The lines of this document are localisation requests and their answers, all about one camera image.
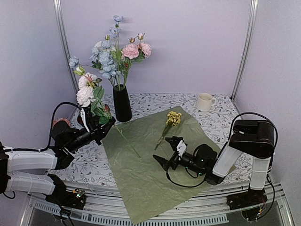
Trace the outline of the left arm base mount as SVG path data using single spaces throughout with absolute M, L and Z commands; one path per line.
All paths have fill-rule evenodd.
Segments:
M 47 194 L 45 200 L 58 206 L 83 210 L 86 203 L 85 191 L 76 188 L 72 192 L 67 191 L 64 182 L 54 174 L 48 174 L 54 182 L 55 188 L 51 194 Z

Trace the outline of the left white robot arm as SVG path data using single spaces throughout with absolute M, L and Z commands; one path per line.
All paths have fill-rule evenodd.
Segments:
M 37 175 L 35 170 L 63 170 L 72 163 L 74 154 L 95 141 L 98 145 L 106 137 L 115 118 L 106 119 L 99 125 L 87 119 L 82 129 L 71 128 L 67 122 L 58 121 L 50 132 L 55 145 L 46 149 L 30 150 L 0 147 L 0 192 L 34 192 L 52 197 L 59 204 L 66 204 L 70 194 L 64 182 L 56 175 L 45 172 Z

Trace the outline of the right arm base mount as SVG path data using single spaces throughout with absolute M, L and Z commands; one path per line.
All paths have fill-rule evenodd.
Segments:
M 265 189 L 252 190 L 227 196 L 227 205 L 230 210 L 243 209 L 241 214 L 247 221 L 256 221 L 266 207 L 267 196 Z

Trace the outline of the light blue hydrangea stem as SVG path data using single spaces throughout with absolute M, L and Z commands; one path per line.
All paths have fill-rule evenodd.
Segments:
M 101 76 L 105 79 L 108 79 L 111 85 L 114 87 L 117 85 L 117 63 L 114 61 L 116 57 L 115 54 L 115 51 L 102 52 L 98 55 L 94 55 L 92 53 L 92 56 L 90 57 L 90 59 L 92 60 L 91 65 L 81 65 L 79 58 L 73 56 L 69 59 L 69 67 L 74 70 L 75 67 L 81 65 L 83 67 L 85 66 L 97 69 L 99 70 Z

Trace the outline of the green and peach wrapping paper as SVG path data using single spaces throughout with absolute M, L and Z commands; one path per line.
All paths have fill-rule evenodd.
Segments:
M 120 124 L 102 140 L 117 188 L 133 224 L 162 214 L 210 188 L 203 177 L 193 179 L 183 166 L 164 171 L 152 157 L 169 159 L 173 150 L 162 141 L 154 150 L 168 111 Z

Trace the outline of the pink rose stem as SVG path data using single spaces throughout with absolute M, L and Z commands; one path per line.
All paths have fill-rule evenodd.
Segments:
M 130 37 L 128 38 L 128 44 L 134 44 L 136 37 Z

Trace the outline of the white rose stem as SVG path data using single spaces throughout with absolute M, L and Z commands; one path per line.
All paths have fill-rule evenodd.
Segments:
M 92 53 L 94 55 L 98 55 L 102 52 L 111 52 L 111 51 L 116 51 L 115 46 L 111 42 L 111 37 L 110 35 L 106 35 L 103 41 L 97 42 L 94 47 L 92 48 Z

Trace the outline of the pale pink peony stem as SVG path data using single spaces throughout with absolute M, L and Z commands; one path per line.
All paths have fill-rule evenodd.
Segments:
M 103 103 L 104 88 L 101 79 L 96 75 L 86 72 L 83 66 L 78 65 L 73 71 L 79 75 L 77 102 L 81 107 L 89 107 L 93 116 L 98 116 L 97 125 L 107 125 L 113 118 L 109 108 Z

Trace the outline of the deep pink peony stem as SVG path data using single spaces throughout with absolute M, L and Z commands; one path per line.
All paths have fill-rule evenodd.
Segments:
M 121 65 L 123 69 L 123 85 L 126 85 L 133 62 L 140 63 L 149 58 L 152 47 L 144 41 L 145 33 L 138 33 L 134 44 L 127 44 L 121 50 Z

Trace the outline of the small blue flower stem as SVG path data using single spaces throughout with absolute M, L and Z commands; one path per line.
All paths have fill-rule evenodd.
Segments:
M 119 23 L 122 22 L 124 19 L 123 16 L 118 16 L 118 15 L 114 15 L 113 16 L 113 20 L 115 21 L 115 27 L 111 27 L 109 29 L 109 31 L 111 32 L 112 37 L 114 38 L 114 44 L 115 44 L 115 49 L 116 49 L 116 54 L 115 54 L 115 59 L 117 62 L 117 75 L 116 75 L 116 79 L 117 79 L 117 86 L 118 86 L 118 91 L 121 91 L 124 88 L 124 85 L 122 85 L 123 87 L 121 87 L 121 77 L 123 76 L 123 69 L 122 69 L 122 65 L 121 65 L 121 49 L 119 47 L 119 34 L 121 32 L 121 28 Z

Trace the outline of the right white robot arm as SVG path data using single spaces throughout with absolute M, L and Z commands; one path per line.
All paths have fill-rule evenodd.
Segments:
M 220 184 L 230 172 L 236 160 L 246 153 L 253 157 L 250 190 L 243 195 L 247 205 L 254 205 L 261 198 L 261 190 L 269 171 L 270 161 L 277 143 L 277 130 L 269 120 L 237 120 L 232 126 L 232 134 L 217 153 L 209 145 L 199 145 L 193 154 L 186 151 L 187 145 L 182 137 L 167 137 L 174 154 L 167 160 L 158 155 L 153 158 L 164 171 L 176 170 L 181 165 L 197 176 L 204 176 L 203 181 L 215 186 Z

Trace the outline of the yellow daisy sprig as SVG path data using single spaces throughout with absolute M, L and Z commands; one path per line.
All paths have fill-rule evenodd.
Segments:
M 182 114 L 180 112 L 177 113 L 177 112 L 174 112 L 174 111 L 170 111 L 167 114 L 167 121 L 166 121 L 165 127 L 163 129 L 161 137 L 159 138 L 158 142 L 156 143 L 156 146 L 155 146 L 154 150 L 156 150 L 158 148 L 158 146 L 163 141 L 163 139 L 165 138 L 165 136 L 169 132 L 169 130 L 172 127 L 175 127 L 175 126 L 180 124 L 181 116 L 182 116 Z

